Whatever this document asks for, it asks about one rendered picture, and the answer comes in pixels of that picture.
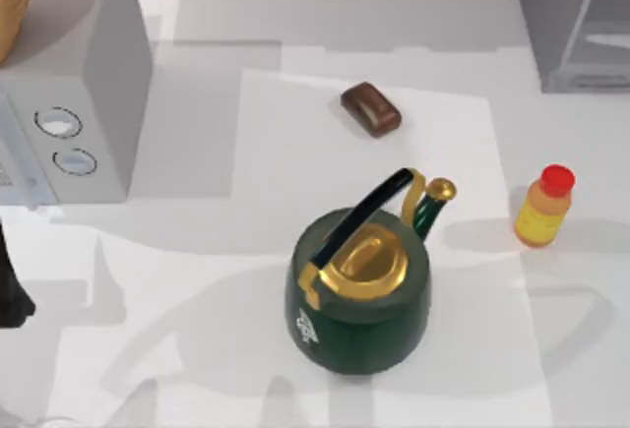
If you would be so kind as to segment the green and gold kettle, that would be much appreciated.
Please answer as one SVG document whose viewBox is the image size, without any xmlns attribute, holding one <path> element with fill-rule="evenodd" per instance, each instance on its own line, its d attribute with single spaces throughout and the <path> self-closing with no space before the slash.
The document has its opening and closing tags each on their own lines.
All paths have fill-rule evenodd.
<svg viewBox="0 0 630 428">
<path fill-rule="evenodd" d="M 299 236 L 284 287 L 296 347 L 336 374 L 370 376 L 417 347 L 431 305 L 426 238 L 457 195 L 449 179 L 401 168 Z"/>
</svg>

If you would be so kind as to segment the pale microwave oven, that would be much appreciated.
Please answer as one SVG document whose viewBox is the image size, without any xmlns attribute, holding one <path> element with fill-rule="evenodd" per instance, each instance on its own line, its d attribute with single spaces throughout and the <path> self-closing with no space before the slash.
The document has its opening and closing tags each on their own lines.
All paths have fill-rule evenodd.
<svg viewBox="0 0 630 428">
<path fill-rule="evenodd" d="M 131 185 L 153 73 L 139 0 L 30 0 L 0 65 L 0 206 L 123 202 Z M 57 139 L 34 124 L 60 106 L 82 121 Z M 74 176 L 52 160 L 83 149 L 95 173 Z"/>
</svg>

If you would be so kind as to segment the brown bread loaf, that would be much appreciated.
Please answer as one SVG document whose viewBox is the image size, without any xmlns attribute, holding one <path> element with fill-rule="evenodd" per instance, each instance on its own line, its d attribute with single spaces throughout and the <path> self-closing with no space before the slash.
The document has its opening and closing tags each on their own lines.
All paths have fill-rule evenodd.
<svg viewBox="0 0 630 428">
<path fill-rule="evenodd" d="M 341 94 L 342 107 L 373 138 L 383 137 L 402 124 L 402 113 L 373 84 L 362 82 Z"/>
</svg>

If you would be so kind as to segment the yellow bottle with red cap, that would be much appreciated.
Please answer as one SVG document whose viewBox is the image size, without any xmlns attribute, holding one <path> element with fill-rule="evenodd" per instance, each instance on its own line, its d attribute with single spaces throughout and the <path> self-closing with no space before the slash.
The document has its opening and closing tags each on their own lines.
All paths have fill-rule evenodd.
<svg viewBox="0 0 630 428">
<path fill-rule="evenodd" d="M 514 223 L 514 232 L 527 246 L 549 245 L 571 208 L 574 172 L 558 163 L 547 165 L 527 191 Z"/>
</svg>

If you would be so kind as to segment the round microwave knob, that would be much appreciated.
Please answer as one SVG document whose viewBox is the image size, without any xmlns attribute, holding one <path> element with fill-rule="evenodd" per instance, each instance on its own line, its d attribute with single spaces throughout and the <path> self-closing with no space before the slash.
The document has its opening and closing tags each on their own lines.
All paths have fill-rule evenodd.
<svg viewBox="0 0 630 428">
<path fill-rule="evenodd" d="M 76 137 L 83 130 L 81 119 L 73 111 L 60 106 L 37 111 L 33 121 L 41 132 L 57 139 Z"/>
<path fill-rule="evenodd" d="M 61 171 L 74 176 L 91 175 L 97 169 L 95 157 L 83 149 L 75 148 L 56 152 L 53 154 L 52 160 Z"/>
</svg>

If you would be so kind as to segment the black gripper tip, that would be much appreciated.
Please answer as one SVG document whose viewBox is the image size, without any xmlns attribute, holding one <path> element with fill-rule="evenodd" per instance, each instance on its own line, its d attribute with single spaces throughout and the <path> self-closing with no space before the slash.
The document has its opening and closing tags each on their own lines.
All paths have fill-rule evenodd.
<svg viewBox="0 0 630 428">
<path fill-rule="evenodd" d="M 34 302 L 16 276 L 0 222 L 0 329 L 20 328 L 35 310 Z"/>
</svg>

